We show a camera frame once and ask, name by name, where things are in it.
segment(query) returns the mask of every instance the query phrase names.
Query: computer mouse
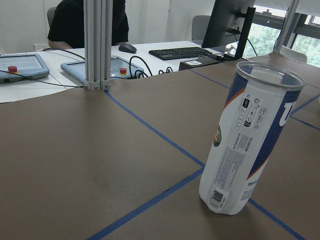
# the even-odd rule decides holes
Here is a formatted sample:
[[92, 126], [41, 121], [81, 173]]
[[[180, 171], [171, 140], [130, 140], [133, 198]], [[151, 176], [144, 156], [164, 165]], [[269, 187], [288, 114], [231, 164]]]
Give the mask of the computer mouse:
[[119, 46], [119, 51], [125, 52], [125, 53], [130, 53], [130, 54], [135, 54], [137, 52], [137, 49], [129, 43], [122, 43]]

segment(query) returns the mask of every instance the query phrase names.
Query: metal post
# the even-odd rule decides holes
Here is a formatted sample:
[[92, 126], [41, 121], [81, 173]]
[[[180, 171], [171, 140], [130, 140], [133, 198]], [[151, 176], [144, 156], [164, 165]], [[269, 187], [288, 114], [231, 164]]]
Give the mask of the metal post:
[[84, 0], [85, 82], [89, 90], [111, 86], [113, 0]]
[[284, 19], [282, 31], [280, 32], [279, 38], [276, 41], [276, 44], [273, 49], [273, 52], [276, 54], [280, 53], [281, 47], [284, 44], [286, 35], [288, 34], [288, 31], [289, 31], [290, 24], [294, 18], [298, 3], [299, 3], [299, 0], [292, 0], [291, 2], [291, 5], [287, 12], [287, 16]]

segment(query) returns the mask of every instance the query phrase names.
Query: table surface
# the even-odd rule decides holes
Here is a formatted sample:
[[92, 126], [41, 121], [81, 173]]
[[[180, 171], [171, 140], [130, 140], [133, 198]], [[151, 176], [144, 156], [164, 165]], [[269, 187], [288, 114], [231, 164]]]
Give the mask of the table surface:
[[[190, 41], [174, 41], [174, 42], [159, 42], [159, 43], [145, 43], [145, 44], [135, 44], [137, 49], [136, 54], [121, 52], [118, 50], [118, 46], [111, 47], [111, 54], [114, 56], [119, 56], [125, 60], [130, 60], [132, 56], [141, 57], [148, 64], [153, 75], [157, 75], [159, 70], [166, 71], [168, 67], [171, 67], [174, 72], [178, 71], [179, 64], [182, 61], [194, 59], [194, 58], [182, 58], [175, 60], [162, 61], [148, 53], [149, 50], [156, 49], [173, 49], [173, 48], [184, 48], [184, 47], [199, 47], [199, 45]], [[213, 53], [217, 53], [214, 50], [207, 49]], [[71, 52], [79, 54], [80, 56], [85, 56], [85, 50], [83, 48], [71, 49]], [[82, 61], [81, 58], [66, 53], [64, 51], [37, 51], [41, 58], [45, 61], [48, 68], [50, 69], [50, 75], [46, 78], [41, 79], [44, 82], [58, 84], [58, 85], [68, 85], [76, 86], [76, 81], [61, 70], [60, 65], [63, 63], [69, 63], [73, 61]], [[137, 58], [132, 60], [132, 63], [141, 66], [145, 72], [150, 76], [150, 73], [144, 63]], [[44, 95], [49, 95], [53, 93], [58, 93], [70, 89], [70, 87], [54, 86], [41, 82], [35, 82], [30, 80], [23, 80], [19, 82], [14, 82], [10, 84], [0, 84], [0, 103], [18, 101], [23, 99], [29, 99]]]
[[307, 84], [240, 213], [213, 213], [198, 193], [227, 62], [0, 104], [0, 239], [317, 239], [320, 70], [253, 60]]

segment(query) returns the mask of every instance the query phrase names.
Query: chair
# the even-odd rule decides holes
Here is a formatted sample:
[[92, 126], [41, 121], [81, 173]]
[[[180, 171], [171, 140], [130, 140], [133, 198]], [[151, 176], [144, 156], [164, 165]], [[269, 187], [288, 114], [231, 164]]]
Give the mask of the chair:
[[280, 54], [287, 57], [288, 59], [296, 60], [301, 63], [307, 63], [308, 57], [304, 53], [292, 50], [286, 46], [282, 46], [280, 49]]
[[51, 27], [52, 20], [54, 19], [56, 6], [50, 7], [46, 12], [46, 16], [48, 18], [49, 27]]
[[210, 16], [197, 15], [192, 19], [191, 39], [195, 44], [201, 45], [204, 41]]

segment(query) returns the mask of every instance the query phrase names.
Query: plastic tube container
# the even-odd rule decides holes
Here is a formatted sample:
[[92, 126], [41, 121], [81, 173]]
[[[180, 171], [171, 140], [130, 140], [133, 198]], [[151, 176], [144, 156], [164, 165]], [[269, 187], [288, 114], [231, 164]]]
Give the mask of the plastic tube container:
[[236, 65], [199, 185], [210, 210], [234, 215], [245, 206], [304, 85], [278, 66]]

